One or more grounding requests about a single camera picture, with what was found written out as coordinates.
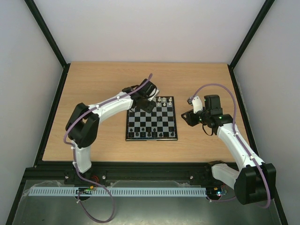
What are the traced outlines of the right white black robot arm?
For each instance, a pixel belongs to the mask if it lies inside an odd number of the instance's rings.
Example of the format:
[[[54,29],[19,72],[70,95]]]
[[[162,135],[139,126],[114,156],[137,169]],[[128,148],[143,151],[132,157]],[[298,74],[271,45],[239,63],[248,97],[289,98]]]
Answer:
[[[214,161],[210,169],[204,172],[208,183],[218,180],[234,190],[237,200],[245,205],[265,201],[270,204],[274,198],[276,184],[276,169],[273,164],[265,163],[240,135],[237,125],[229,114],[223,114],[218,95],[207,95],[204,100],[198,96],[191,97],[187,102],[192,110],[181,115],[191,127],[201,124],[209,127],[226,145],[235,163],[237,170],[226,163]]]

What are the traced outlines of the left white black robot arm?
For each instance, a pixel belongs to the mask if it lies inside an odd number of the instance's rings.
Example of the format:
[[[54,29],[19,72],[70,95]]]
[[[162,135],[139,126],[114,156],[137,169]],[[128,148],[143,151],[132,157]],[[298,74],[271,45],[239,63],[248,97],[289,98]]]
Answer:
[[[105,101],[85,105],[79,103],[66,124],[63,142],[71,146],[73,166],[80,173],[91,168],[90,150],[98,135],[99,125],[106,119],[129,109],[142,109],[148,113],[155,107],[154,97],[159,89],[144,79],[141,84],[122,89]]]

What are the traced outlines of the black grey chess board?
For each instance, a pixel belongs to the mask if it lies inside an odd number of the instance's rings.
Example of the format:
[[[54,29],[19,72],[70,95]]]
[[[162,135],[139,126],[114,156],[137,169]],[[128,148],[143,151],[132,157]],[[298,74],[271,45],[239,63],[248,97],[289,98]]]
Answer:
[[[140,109],[127,111],[126,141],[176,141],[178,140],[175,104],[173,96],[161,96],[154,99],[156,106],[151,113]]]

